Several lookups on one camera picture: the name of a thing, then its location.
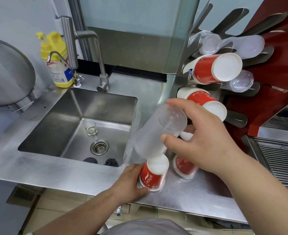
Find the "forearm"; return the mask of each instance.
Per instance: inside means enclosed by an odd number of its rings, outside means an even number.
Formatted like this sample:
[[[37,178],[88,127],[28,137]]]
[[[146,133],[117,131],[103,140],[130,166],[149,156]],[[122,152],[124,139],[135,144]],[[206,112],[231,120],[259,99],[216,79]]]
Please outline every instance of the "forearm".
[[[237,155],[219,176],[257,235],[288,234],[288,189],[258,161]]]
[[[34,235],[96,234],[118,206],[111,190],[105,190],[40,228]]]

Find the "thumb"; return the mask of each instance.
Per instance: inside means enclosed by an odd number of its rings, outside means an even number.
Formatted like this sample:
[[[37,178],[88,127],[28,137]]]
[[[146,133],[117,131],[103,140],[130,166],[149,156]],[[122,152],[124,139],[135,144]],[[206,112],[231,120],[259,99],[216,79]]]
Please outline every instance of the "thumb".
[[[160,137],[160,140],[164,143],[164,145],[173,151],[174,153],[183,156],[185,158],[191,157],[191,144],[186,142],[180,138],[175,137],[172,134],[163,134]]]
[[[140,188],[136,190],[137,193],[137,198],[142,198],[144,196],[146,196],[149,193],[149,188]]]

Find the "fingernail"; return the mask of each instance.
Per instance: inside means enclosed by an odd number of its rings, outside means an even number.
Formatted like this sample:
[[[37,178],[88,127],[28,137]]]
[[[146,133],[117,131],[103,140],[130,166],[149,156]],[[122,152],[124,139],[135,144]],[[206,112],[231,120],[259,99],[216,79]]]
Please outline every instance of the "fingernail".
[[[160,136],[160,140],[161,140],[162,142],[164,142],[165,139],[166,139],[166,134],[163,134],[162,136]]]

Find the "clear liquid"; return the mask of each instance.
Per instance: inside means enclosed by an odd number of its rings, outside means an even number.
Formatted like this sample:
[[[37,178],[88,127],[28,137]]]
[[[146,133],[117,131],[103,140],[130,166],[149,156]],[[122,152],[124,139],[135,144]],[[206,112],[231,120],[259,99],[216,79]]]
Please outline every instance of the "clear liquid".
[[[98,130],[96,127],[90,127],[86,129],[86,132],[88,136],[95,136],[98,133]]]

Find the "sink drain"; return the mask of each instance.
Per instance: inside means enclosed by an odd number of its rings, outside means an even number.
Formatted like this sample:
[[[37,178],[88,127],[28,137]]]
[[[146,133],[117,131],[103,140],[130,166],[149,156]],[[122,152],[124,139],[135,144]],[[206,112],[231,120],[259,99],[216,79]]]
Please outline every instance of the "sink drain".
[[[91,153],[94,155],[103,155],[109,149],[109,143],[104,139],[97,139],[91,145]]]

